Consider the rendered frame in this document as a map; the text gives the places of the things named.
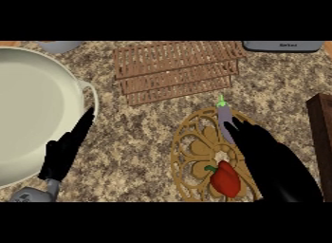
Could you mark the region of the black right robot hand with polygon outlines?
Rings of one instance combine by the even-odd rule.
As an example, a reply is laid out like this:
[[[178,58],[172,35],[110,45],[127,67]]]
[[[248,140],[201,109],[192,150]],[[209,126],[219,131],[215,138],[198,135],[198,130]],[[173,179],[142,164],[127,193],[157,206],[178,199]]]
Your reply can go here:
[[[303,163],[268,131],[237,118],[225,121],[223,127],[262,194],[259,202],[322,202],[318,184]]]

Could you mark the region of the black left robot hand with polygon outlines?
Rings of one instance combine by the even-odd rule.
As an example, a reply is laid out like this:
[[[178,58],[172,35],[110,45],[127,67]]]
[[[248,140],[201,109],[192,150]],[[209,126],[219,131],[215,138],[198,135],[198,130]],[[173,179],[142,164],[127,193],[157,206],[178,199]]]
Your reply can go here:
[[[37,178],[61,181],[67,175],[80,143],[86,137],[92,122],[94,109],[83,113],[71,130],[45,145],[43,163]]]

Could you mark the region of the red bell pepper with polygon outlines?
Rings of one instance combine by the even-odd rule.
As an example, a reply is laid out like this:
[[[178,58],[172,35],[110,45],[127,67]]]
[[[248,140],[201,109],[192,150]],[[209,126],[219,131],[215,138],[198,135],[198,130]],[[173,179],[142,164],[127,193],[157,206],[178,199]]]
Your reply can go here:
[[[212,172],[209,183],[215,191],[226,197],[235,197],[240,191],[240,180],[231,164],[220,160],[216,166],[207,165],[204,170]]]

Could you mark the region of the round tan ornate placemat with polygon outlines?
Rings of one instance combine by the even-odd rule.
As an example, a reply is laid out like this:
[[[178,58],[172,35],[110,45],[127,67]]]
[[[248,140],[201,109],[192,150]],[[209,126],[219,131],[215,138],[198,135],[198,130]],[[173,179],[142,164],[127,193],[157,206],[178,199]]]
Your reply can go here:
[[[225,160],[238,174],[240,191],[234,198],[220,195],[209,184],[210,170]],[[217,128],[216,108],[192,112],[179,124],[170,149],[172,178],[184,201],[248,202],[260,192],[244,165],[244,157]]]

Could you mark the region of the dark brown wooden cabinet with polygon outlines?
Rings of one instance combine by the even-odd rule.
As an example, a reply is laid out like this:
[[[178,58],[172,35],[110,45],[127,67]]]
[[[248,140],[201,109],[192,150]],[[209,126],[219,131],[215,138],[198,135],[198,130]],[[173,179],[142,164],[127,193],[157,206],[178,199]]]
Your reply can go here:
[[[322,197],[332,202],[332,96],[316,94],[306,101]]]

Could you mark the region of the large cream pot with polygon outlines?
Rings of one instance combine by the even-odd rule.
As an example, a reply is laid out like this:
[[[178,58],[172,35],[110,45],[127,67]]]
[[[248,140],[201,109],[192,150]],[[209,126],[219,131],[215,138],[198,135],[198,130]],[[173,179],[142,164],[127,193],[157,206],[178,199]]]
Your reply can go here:
[[[42,53],[0,47],[0,189],[39,173],[46,143],[88,111],[91,86]]]

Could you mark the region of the purple eggplant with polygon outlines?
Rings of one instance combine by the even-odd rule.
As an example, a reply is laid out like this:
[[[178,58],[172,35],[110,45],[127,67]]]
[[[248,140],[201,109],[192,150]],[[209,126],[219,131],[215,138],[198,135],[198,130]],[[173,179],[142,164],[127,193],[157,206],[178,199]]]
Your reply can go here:
[[[220,130],[220,134],[223,137],[223,140],[229,143],[234,144],[234,138],[231,135],[231,131],[226,129],[223,123],[226,122],[231,126],[232,124],[232,110],[228,106],[228,103],[223,100],[223,96],[217,97],[217,102],[216,102],[216,114],[217,114],[217,127]]]

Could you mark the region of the pale grey bowl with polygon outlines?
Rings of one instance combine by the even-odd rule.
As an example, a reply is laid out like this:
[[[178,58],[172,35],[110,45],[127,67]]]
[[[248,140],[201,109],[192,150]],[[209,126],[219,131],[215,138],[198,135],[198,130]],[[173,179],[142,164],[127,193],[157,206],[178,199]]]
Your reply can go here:
[[[51,42],[40,42],[37,44],[43,51],[48,53],[57,54],[64,53],[80,46],[80,41],[51,41]]]

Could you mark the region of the grey appliance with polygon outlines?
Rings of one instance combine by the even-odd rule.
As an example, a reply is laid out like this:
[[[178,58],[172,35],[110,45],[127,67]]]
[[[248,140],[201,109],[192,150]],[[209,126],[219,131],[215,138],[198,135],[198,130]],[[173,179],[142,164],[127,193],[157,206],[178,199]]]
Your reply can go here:
[[[243,48],[257,52],[315,52],[322,41],[243,41]]]

